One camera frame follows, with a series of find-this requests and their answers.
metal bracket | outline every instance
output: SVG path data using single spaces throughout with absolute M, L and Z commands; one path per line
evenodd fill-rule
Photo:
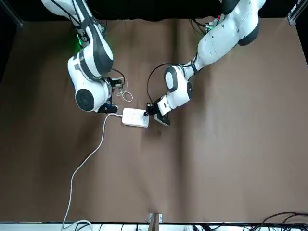
M 149 213 L 149 223 L 151 223 L 155 214 L 158 215 L 159 223 L 163 223 L 163 215 L 161 213 Z
M 304 11 L 307 5 L 308 5 L 308 0 L 298 0 L 297 1 L 297 3 L 290 10 L 287 16 L 290 25 L 296 24 L 296 19 Z
M 149 223 L 148 231 L 159 231 L 159 223 L 163 223 L 163 215 L 161 213 L 150 213 Z

green light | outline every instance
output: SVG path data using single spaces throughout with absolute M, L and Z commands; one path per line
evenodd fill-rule
M 79 45 L 82 47 L 82 42 L 81 42 L 81 40 L 79 38 L 79 34 L 77 34 L 77 38 L 78 38 L 78 41 L 79 41 Z

black joint ring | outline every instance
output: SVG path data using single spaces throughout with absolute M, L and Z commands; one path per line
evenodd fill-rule
M 193 74 L 198 74 L 200 72 L 200 70 L 197 70 L 195 64 L 194 64 L 194 60 L 192 59 L 191 60 L 191 67 L 192 67 L 192 70 L 193 70 Z

wire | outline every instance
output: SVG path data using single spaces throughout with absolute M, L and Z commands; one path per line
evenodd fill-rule
M 149 99 L 150 99 L 151 103 L 153 103 L 152 98 L 150 97 L 150 94 L 149 94 L 149 81 L 150 81 L 151 75 L 153 74 L 153 72 L 154 72 L 156 69 L 158 69 L 158 68 L 160 68 L 160 67 L 162 67 L 162 66 L 165 66 L 165 65 L 174 65 L 174 64 L 171 64 L 171 63 L 160 64 L 160 65 L 158 65 L 156 68 L 154 68 L 154 70 L 150 73 L 150 76 L 148 77 L 148 81 L 147 81 L 147 83 L 146 83 L 146 93 L 148 93 L 148 96 L 149 96 Z
M 80 21 L 80 24 L 81 24 L 81 19 L 80 19 L 80 16 L 79 16 L 78 12 L 77 12 L 77 9 L 76 9 L 75 2 L 74 2 L 74 1 L 75 1 L 75 0 L 72 0 L 72 4 L 73 4 L 74 10 L 75 10 L 75 13 L 76 13 L 76 15 L 77 15 L 77 18 L 78 18 L 78 20 Z
M 121 78 L 123 78 L 123 79 L 124 79 L 124 81 L 123 81 L 123 86 L 124 86 L 125 83 L 126 83 L 126 88 L 125 88 L 125 90 L 122 91 L 122 88 L 120 88 L 120 92 L 117 93 L 116 96 L 122 96 L 122 98 L 123 98 L 126 102 L 128 102 L 128 103 L 133 102 L 133 99 L 134 99 L 133 95 L 132 95 L 129 91 L 127 91 L 127 89 L 128 89 L 128 80 L 126 79 L 126 77 L 124 76 L 124 74 L 123 74 L 122 72 L 120 72 L 119 70 L 116 70 L 116 69 L 114 69 L 114 68 L 112 68 L 112 70 L 118 72 L 118 73 L 122 76 L 122 77 L 116 78 L 116 79 L 121 79 Z M 130 96 L 131 96 L 131 100 L 127 100 L 127 99 L 125 98 L 125 94 L 130 95 Z
M 216 230 L 216 229 L 218 229 L 219 227 L 221 227 L 221 226 L 223 226 L 225 223 L 221 223 L 220 225 L 218 225 L 217 227 L 215 227 L 215 228 L 213 228 L 213 229 L 211 229 L 211 230 Z
M 79 231 L 79 230 L 81 230 L 82 228 L 88 226 L 89 224 L 85 224 L 84 226 L 81 226 L 79 229 L 77 229 L 78 225 L 79 225 L 79 224 L 76 225 L 75 231 Z
M 196 55 L 195 55 L 195 57 L 194 57 L 194 60 L 192 61 L 193 63 L 196 62 L 197 55 L 198 55 L 198 52 L 196 53 Z M 150 96 L 150 94 L 149 94 L 149 82 L 150 82 L 150 78 L 151 78 L 153 72 L 154 72 L 156 69 L 158 69 L 158 68 L 160 68 L 160 67 L 162 67 L 162 66 L 165 66 L 165 65 L 179 66 L 179 67 L 182 69 L 182 71 L 183 71 L 184 77 L 185 77 L 185 70 L 184 70 L 184 67 L 190 67 L 190 66 L 192 66 L 192 64 L 183 65 L 183 64 L 163 63 L 163 64 L 158 65 L 156 68 L 154 68 L 153 71 L 150 73 L 150 75 L 149 75 L 149 77 L 148 77 L 148 81 L 146 82 L 146 93 L 148 94 L 151 103 L 153 103 L 153 100 L 152 100 L 152 98 L 151 98 L 151 96 Z
M 202 26 L 202 27 L 205 28 L 205 25 L 202 24 L 202 23 L 199 23 L 195 18 L 193 18 L 192 21 L 193 21 L 194 23 L 196 23 L 198 26 Z
M 64 11 L 70 18 L 72 18 L 79 26 L 80 21 L 78 21 L 73 15 L 71 15 L 66 9 L 64 9 L 60 4 L 58 4 L 55 0 L 51 0 L 57 7 L 59 7 L 62 11 Z
M 74 176 L 75 174 L 77 173 L 77 171 L 87 162 L 87 160 L 90 159 L 91 156 L 93 156 L 97 150 L 101 147 L 102 143 L 103 143 L 103 140 L 104 140 L 104 133 L 105 133 L 105 126 L 106 126 L 106 121 L 108 119 L 109 116 L 117 116 L 117 117 L 122 117 L 122 115 L 118 115 L 118 114 L 115 114 L 115 113 L 110 113 L 106 116 L 105 120 L 104 120 L 104 124 L 103 124 L 103 131 L 102 131 L 102 138 L 101 138 L 101 142 L 100 144 L 97 146 L 97 148 L 95 148 L 89 155 L 88 157 L 76 168 L 76 170 L 74 171 L 73 175 L 72 175 L 72 178 L 71 178 L 71 183 L 70 183 L 70 193 L 69 193 L 69 201 L 68 201 L 68 206 L 67 206 L 67 210 L 66 210 L 66 214 L 65 214 L 65 217 L 64 217 L 64 220 L 63 220 L 63 223 L 62 223 L 62 227 L 61 227 L 61 230 L 66 230 L 68 229 L 69 227 L 71 227 L 72 225 L 77 225 L 77 224 L 80 224 L 80 223 L 87 223 L 88 225 L 90 225 L 90 228 L 93 230 L 93 225 L 91 224 L 91 222 L 87 221 L 87 220 L 79 220 L 79 221 L 76 221 L 74 222 L 73 224 L 70 224 L 66 227 L 64 227 L 64 224 L 65 224 L 65 221 L 66 221 L 66 217 L 67 217 L 67 214 L 68 214 L 68 211 L 69 211 L 69 208 L 71 206 L 71 200 L 72 200 L 72 190 L 73 190 L 73 179 L 74 179 Z
M 127 88 L 128 88 L 128 80 L 126 80 L 126 88 L 125 88 L 125 90 L 122 91 L 122 88 L 120 88 L 120 92 L 117 93 L 116 96 L 122 96 L 122 98 L 123 98 L 126 102 L 130 103 L 130 102 L 133 102 L 134 97 L 133 97 L 133 95 L 132 95 L 129 91 L 127 91 Z M 130 96 L 131 96 L 131 99 L 130 99 L 130 100 L 125 99 L 125 97 L 124 97 L 125 94 L 130 95 Z
M 114 68 L 111 68 L 111 70 L 113 70 L 113 71 L 115 71 L 115 72 L 118 72 L 118 73 L 123 77 L 123 79 L 124 79 L 123 86 L 124 86 L 124 85 L 125 85 L 125 81 L 126 81 L 126 78 L 125 78 L 124 74 L 123 74 L 122 72 L 120 72 L 119 70 L 114 69 Z

black background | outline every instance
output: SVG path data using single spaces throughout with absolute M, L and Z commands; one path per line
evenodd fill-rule
M 285 17 L 297 0 L 267 0 L 260 17 Z M 25 21 L 61 19 L 49 12 L 40 0 L 8 0 Z M 166 18 L 204 18 L 221 13 L 219 0 L 88 0 L 98 19 L 144 19 L 158 21 Z

